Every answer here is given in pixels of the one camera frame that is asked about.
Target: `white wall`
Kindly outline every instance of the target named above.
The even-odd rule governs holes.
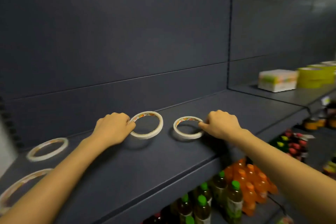
[[[18,156],[7,129],[0,120],[0,177]]]

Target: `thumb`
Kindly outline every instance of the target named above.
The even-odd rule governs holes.
[[[129,124],[126,125],[126,131],[127,134],[131,133],[133,129],[135,128],[136,124],[134,121],[130,122]]]
[[[208,128],[208,126],[209,126],[209,124],[206,124],[206,123],[204,123],[204,122],[199,122],[198,123],[198,126],[201,128],[201,129],[203,129],[203,130],[207,130],[207,128]]]

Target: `green bottle cap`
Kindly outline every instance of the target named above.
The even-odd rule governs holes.
[[[183,195],[183,197],[181,197],[181,199],[182,199],[183,202],[187,202],[188,199],[189,199],[188,194]]]
[[[218,175],[219,175],[219,177],[223,178],[225,176],[225,173],[224,173],[224,171],[220,171]]]
[[[203,195],[199,195],[198,196],[198,203],[201,205],[201,206],[205,206],[207,204],[207,199],[205,198],[205,196]]]
[[[201,184],[201,188],[202,188],[203,190],[207,190],[207,189],[208,189],[208,184],[207,184],[206,182],[203,182],[203,183]]]
[[[191,216],[187,216],[185,218],[185,224],[195,224],[194,218]]]
[[[281,136],[281,139],[284,140],[284,141],[288,141],[288,137],[287,136]]]
[[[239,190],[240,189],[240,183],[238,181],[232,181],[232,187],[235,190]]]

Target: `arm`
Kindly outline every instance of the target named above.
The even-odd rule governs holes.
[[[108,114],[97,121],[84,139],[54,170],[0,218],[0,224],[51,223],[90,163],[106,148],[121,143],[135,128],[124,113]]]
[[[199,126],[245,152],[312,223],[336,223],[336,181],[242,129],[227,112],[210,112]]]

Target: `person's right arm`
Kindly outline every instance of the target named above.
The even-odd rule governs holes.
[[[210,112],[199,127],[240,148],[312,223],[336,223],[335,180],[242,129],[227,112]]]

